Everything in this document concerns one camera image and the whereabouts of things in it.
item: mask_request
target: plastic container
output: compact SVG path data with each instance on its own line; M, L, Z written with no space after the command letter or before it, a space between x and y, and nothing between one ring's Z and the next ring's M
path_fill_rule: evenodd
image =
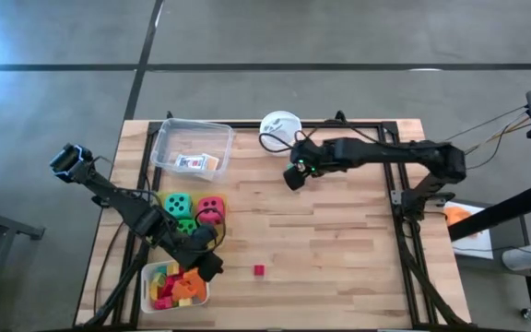
M165 262L158 262L158 263L151 263L147 264L143 267L141 274L140 274L140 284L141 284L141 292L140 292L140 309L145 314L154 314L154 313L163 313L169 310L178 310L178 309L185 309L185 308L191 308L193 306L202 305L208 301L210 298L210 285L206 283L206 299L202 302L198 298L193 297L192 298L192 305L184 306L184 307L175 307L165 310L157 310L153 308L153 304L151 303L151 297L148 293L148 288L150 285L151 280L153 279L153 273L155 273L155 270L157 267L164 267L168 264L175 263L174 260L165 261Z
M171 118L161 125L151 161L167 172L212 181L227 170L233 137L228 125Z
M259 133L272 134L284 142L292 145L294 143L294 133L302 130L301 119L298 116L286 111L274 111L266 115L259 126ZM266 148L279 150L286 146L272 137L263 136L262 143ZM290 151L270 152L274 156L288 156Z
M505 266L513 271L531 268L531 245L519 249L508 250L502 256Z

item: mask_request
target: colorful toy pieces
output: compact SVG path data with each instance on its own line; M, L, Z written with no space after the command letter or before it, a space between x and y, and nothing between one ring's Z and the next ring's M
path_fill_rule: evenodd
M190 306L194 299L198 302L207 299L207 285L198 276L197 268L183 272L175 262L155 270L148 292L156 310Z
M225 202L219 196L203 197L198 201L198 206L194 207L192 197L186 193L167 196L164 207L178 220L178 230L188 235L192 235L197 228L195 213L199 213L198 222L216 226L224 222L226 211Z

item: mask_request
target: red block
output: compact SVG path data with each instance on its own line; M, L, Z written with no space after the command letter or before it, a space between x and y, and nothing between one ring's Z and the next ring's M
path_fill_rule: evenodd
M206 210L205 208L215 208L220 212L222 217L225 217L225 202L218 196L204 197L198 201L197 209L202 211L198 216L198 221L201 223L208 223L211 225L219 225L222 223L222 217L213 210Z
M265 266L262 266L262 265L254 266L254 275L255 276L263 276L265 273L266 273L266 267Z
M164 297L164 298L156 300L153 303L153 308L155 308L155 310L170 309L171 308L171 297L168 296L168 297Z

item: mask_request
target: wooden tabletop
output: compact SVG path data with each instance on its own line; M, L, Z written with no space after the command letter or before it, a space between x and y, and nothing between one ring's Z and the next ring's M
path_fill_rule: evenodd
M418 119L397 121L401 140L424 138ZM124 122L111 180L135 188L148 121ZM370 130L367 134L376 136ZM320 129L315 141L356 136L349 129ZM307 179L290 191L282 178L288 158L268 155L254 129L239 129L226 178L207 183L164 172L160 189L214 192L227 197L227 237L216 251L225 272L210 282L202 307L140 313L139 328L407 328L410 319L381 164ZM153 167L148 169L152 179ZM408 165L411 185L427 171ZM470 320L454 252L443 217L428 214L421 238L431 282L466 321ZM76 323L93 314L93 294L109 242L121 223L113 209L102 213ZM127 231L122 230L101 281L98 306L119 278ZM157 249L149 263L170 259ZM253 266L265 265L254 277ZM134 282L127 293L132 299ZM415 283L421 317L419 284ZM130 315L124 306L124 321Z

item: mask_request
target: concrete floor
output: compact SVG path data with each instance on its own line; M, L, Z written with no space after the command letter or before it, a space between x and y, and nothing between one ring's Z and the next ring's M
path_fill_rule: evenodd
M136 64L153 0L0 0L0 64ZM153 63L531 63L531 1L168 0ZM0 330L69 327L100 211L48 170L65 142L112 158L133 72L0 72L0 214L47 228L19 237L0 281ZM147 73L136 119L420 118L441 139L525 104L530 70ZM455 141L467 147L508 119ZM485 148L469 165L487 158ZM101 164L109 174L109 167ZM531 186L531 141L451 188L495 203ZM523 279L461 268L473 322L531 330Z

